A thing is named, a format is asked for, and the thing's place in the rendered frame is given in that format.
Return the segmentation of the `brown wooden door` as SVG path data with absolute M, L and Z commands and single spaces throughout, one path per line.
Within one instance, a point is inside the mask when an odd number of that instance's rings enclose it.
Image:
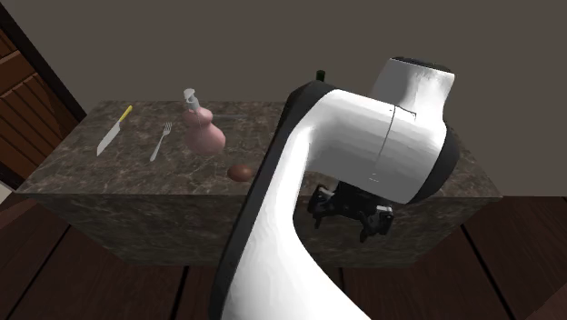
M 0 182 L 21 186 L 85 117 L 0 3 Z

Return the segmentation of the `yellow-handled kitchen knife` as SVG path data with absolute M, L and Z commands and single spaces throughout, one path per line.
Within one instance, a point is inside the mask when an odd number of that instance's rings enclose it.
M 98 147 L 96 148 L 96 155 L 100 155 L 114 140 L 114 138 L 118 135 L 121 130 L 121 123 L 124 119 L 131 113 L 133 107 L 129 105 L 120 118 L 116 121 L 116 123 L 111 127 L 111 129 L 106 133 L 103 137 L 101 142 L 99 143 Z

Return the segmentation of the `silver fork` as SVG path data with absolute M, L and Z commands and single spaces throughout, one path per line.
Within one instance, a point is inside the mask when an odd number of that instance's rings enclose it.
M 171 122 L 167 122 L 167 123 L 164 124 L 164 131 L 162 132 L 162 135 L 161 135 L 157 145 L 155 146 L 154 151 L 151 154 L 150 162 L 153 162 L 155 160 L 155 158 L 157 157 L 164 138 L 171 133 L 172 125 L 173 124 Z

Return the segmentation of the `brown egg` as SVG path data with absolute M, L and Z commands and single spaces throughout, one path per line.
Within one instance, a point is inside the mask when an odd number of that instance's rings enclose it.
M 247 165 L 232 165 L 227 170 L 227 176 L 235 182 L 248 182 L 254 176 L 254 171 Z

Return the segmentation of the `pink spray bottle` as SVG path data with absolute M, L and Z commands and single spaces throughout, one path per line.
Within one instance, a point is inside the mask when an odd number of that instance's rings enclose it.
M 192 153 L 197 155 L 216 155 L 225 146 L 224 133 L 212 121 L 213 113 L 201 107 L 193 88 L 184 90 L 187 110 L 183 112 L 183 120 L 187 125 L 185 143 Z

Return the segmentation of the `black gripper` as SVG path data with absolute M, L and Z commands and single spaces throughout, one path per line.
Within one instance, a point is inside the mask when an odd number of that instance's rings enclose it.
M 318 185 L 308 202 L 307 211 L 315 220 L 318 229 L 325 217 L 339 214 L 359 220 L 363 226 L 359 240 L 364 243 L 368 237 L 387 235 L 393 223 L 393 209 L 390 205 L 378 205 L 378 198 L 356 186 L 339 182 L 334 192 L 325 185 Z

